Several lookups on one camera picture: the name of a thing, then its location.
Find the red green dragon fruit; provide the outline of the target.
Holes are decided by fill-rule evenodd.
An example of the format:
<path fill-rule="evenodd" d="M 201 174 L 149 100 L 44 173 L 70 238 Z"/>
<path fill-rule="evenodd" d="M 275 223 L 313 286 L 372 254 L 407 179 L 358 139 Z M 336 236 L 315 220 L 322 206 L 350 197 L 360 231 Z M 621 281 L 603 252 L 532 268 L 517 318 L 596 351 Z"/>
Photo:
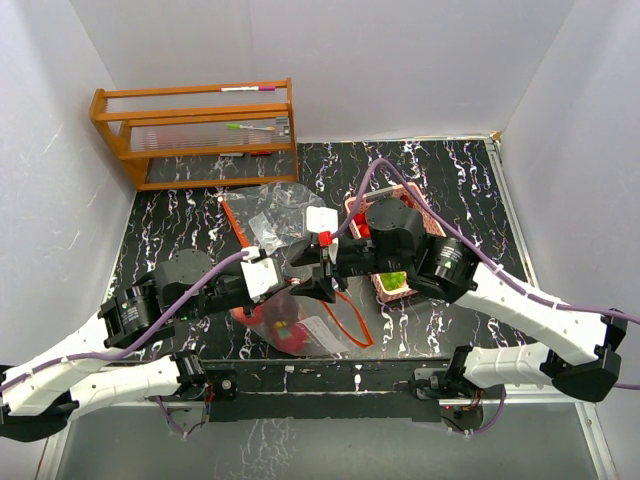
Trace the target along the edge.
<path fill-rule="evenodd" d="M 256 306 L 251 314 L 243 307 L 236 307 L 231 310 L 231 315 L 238 323 L 286 354 L 300 356 L 309 340 L 309 333 L 299 324 L 295 305 L 265 302 Z"/>

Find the clear orange zip bag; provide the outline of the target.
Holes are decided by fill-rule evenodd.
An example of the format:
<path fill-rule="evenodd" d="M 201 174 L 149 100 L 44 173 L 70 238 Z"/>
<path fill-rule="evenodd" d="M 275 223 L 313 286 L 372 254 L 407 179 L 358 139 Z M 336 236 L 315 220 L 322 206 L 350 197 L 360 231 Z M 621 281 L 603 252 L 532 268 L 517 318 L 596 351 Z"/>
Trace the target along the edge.
<path fill-rule="evenodd" d="M 287 290 L 277 293 L 266 302 L 297 307 L 299 324 L 309 333 L 309 340 L 300 356 L 292 356 L 324 357 L 367 349 L 374 344 L 362 313 L 341 292 L 336 294 L 334 303 L 292 296 Z"/>

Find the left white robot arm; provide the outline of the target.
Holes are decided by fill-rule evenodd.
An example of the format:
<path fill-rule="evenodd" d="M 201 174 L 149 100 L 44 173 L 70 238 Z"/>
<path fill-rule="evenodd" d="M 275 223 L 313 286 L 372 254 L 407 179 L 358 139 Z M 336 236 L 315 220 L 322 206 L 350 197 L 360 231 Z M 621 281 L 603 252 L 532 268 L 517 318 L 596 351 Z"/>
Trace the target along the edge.
<path fill-rule="evenodd" d="M 50 437 L 90 412 L 138 399 L 197 399 L 208 390 L 193 350 L 129 365 L 134 353 L 174 336 L 179 322 L 253 307 L 278 281 L 256 247 L 218 263 L 182 250 L 112 297 L 75 332 L 1 369 L 1 435 L 22 443 Z"/>

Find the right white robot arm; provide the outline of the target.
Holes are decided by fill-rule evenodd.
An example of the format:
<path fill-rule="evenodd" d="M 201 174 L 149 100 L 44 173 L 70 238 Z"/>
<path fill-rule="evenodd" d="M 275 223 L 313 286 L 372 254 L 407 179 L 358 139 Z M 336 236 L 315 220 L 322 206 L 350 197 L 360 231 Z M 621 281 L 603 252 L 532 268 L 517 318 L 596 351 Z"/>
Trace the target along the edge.
<path fill-rule="evenodd" d="M 574 399 L 599 402 L 618 381 L 616 350 L 626 335 L 617 312 L 564 310 L 549 296 L 491 267 L 463 242 L 427 232 L 421 213 L 385 198 L 365 213 L 370 235 L 337 236 L 338 215 L 309 207 L 304 227 L 311 238 L 291 263 L 310 265 L 310 279 L 293 287 L 296 296 L 328 303 L 350 277 L 403 272 L 420 295 L 489 315 L 533 338 L 519 347 L 460 346 L 444 370 L 414 387 L 431 398 L 471 397 L 498 385 L 550 385 Z"/>

